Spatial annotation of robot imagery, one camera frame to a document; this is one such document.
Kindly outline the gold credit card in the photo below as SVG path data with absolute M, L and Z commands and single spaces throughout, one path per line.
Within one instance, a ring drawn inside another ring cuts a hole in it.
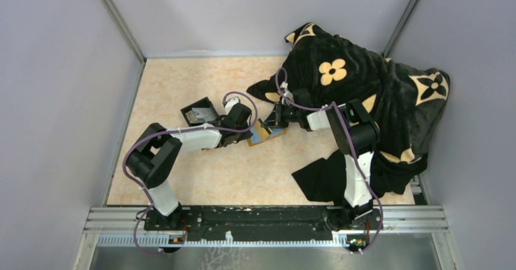
M 283 128 L 264 126 L 264 121 L 262 119 L 258 119 L 258 121 L 260 123 L 260 128 L 257 132 L 263 141 L 278 137 L 285 132 Z

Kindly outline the blue credit card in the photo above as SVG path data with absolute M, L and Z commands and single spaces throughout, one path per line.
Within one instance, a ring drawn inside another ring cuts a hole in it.
M 262 127 L 259 120 L 254 124 L 251 132 L 253 135 L 249 139 L 250 145 L 257 145 L 268 138 L 268 132 Z

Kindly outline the black plastic box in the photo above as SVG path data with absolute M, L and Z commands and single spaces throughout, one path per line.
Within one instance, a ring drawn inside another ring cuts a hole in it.
M 181 108 L 180 111 L 189 127 L 213 122 L 220 116 L 208 97 Z

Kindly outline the white card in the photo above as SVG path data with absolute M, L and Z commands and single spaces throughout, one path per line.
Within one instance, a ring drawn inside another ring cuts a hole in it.
M 186 113 L 189 123 L 193 126 L 214 121 L 218 114 L 211 108 L 192 108 Z

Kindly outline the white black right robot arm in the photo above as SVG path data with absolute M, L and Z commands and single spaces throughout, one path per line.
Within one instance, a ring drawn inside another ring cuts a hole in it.
M 371 163 L 380 138 L 380 130 L 359 100 L 344 104 L 313 107 L 307 89 L 294 92 L 281 88 L 284 96 L 274 104 L 263 128 L 287 128 L 298 123 L 307 131 L 331 129 L 339 153 L 344 158 L 346 186 L 342 193 L 343 222 L 358 229 L 373 210 L 370 186 Z

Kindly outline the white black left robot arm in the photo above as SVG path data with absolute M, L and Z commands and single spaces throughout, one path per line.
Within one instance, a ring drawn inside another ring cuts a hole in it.
M 214 121 L 168 130 L 159 123 L 147 127 L 122 161 L 123 172 L 145 192 L 157 222 L 174 230 L 183 220 L 182 207 L 168 183 L 181 153 L 227 147 L 251 137 L 252 110 L 242 103 Z

